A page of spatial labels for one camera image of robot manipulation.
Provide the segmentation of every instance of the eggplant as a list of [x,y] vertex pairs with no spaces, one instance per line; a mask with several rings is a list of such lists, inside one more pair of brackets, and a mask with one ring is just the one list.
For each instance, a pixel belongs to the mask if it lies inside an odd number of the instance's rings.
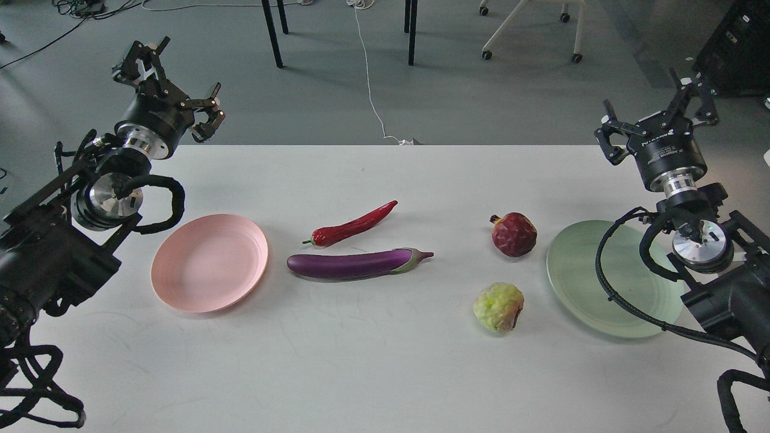
[[433,253],[414,248],[396,248],[379,253],[351,254],[347,256],[320,256],[318,254],[294,254],[286,259],[286,265],[295,274],[325,280],[353,280],[379,277],[380,275],[408,272]]

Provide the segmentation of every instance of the black equipment box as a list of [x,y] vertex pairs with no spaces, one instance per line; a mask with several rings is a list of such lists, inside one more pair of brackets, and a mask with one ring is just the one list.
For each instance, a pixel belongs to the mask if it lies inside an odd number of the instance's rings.
[[719,95],[770,93],[770,0],[736,0],[692,68]]

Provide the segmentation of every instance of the white table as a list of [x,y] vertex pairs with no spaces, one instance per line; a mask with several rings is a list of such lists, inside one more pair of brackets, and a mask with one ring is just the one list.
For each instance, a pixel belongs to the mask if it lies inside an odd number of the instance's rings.
[[[561,306],[545,267],[560,230],[662,198],[633,163],[613,167],[596,146],[183,146],[153,172],[186,188],[183,222],[256,222],[267,272],[230,309],[180,313],[149,279],[171,232],[129,237],[121,270],[92,299],[32,329],[34,344],[64,351],[56,378],[85,402],[81,431],[724,431],[717,377],[758,373],[741,355],[673,334],[599,334]],[[162,193],[146,192],[143,223],[167,218]],[[366,233],[325,250],[300,243],[390,200],[398,206]],[[538,228],[519,260],[490,241],[489,216],[512,211]],[[435,257],[407,274],[336,283],[285,266],[294,253],[394,247]],[[526,297],[502,337],[471,309],[495,281]],[[698,326],[686,310],[679,324]],[[765,393],[734,389],[744,426],[766,431]]]

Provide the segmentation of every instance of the red chili pepper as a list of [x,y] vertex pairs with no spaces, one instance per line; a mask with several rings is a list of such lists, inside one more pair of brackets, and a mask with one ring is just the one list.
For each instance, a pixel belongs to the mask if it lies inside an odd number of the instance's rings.
[[347,239],[354,234],[363,233],[382,221],[397,204],[398,202],[393,200],[357,220],[350,221],[341,226],[321,227],[316,229],[313,231],[313,237],[310,240],[305,240],[303,243],[312,243],[317,247],[328,247],[329,245]]

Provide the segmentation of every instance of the pink plate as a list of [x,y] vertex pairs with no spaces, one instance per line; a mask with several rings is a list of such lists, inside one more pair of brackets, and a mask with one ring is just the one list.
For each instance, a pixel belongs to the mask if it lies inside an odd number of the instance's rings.
[[243,299],[267,266],[267,239],[251,220],[208,215],[171,233],[152,262],[152,288],[171,307],[206,313]]

